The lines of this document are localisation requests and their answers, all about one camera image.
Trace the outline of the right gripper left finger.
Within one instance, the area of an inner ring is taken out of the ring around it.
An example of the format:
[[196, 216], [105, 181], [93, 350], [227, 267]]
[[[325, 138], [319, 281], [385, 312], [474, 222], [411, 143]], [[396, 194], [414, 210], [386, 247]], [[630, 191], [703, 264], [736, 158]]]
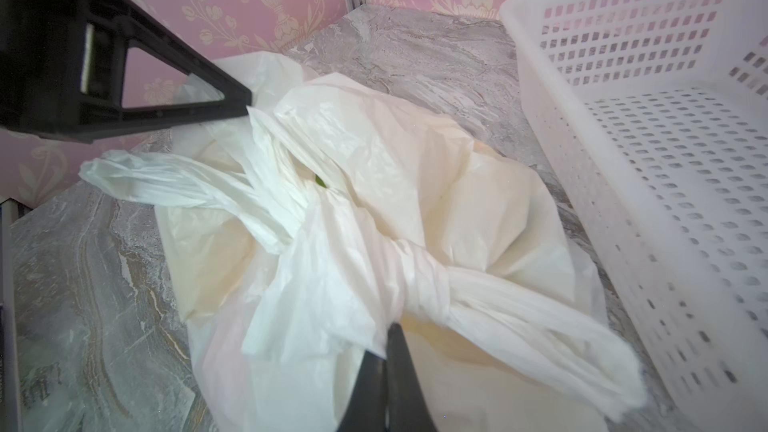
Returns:
[[338, 432], [384, 432], [387, 430], [386, 360], [366, 352]]

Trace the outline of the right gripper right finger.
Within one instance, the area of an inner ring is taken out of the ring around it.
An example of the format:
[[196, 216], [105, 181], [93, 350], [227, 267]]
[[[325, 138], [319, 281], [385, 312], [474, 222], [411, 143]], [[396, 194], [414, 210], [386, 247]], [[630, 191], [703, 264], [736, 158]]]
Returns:
[[407, 341], [400, 324], [388, 330], [387, 342], [388, 430], [436, 432], [428, 410]]

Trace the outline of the white plastic bag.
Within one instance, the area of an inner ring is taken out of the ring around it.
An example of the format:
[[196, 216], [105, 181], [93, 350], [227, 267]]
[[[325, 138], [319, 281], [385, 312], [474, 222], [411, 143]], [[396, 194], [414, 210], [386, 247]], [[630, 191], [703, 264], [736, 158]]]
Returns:
[[451, 117], [257, 52], [246, 115], [81, 178], [151, 205], [222, 431], [337, 431], [401, 325], [438, 431], [602, 431], [647, 401], [540, 176]]

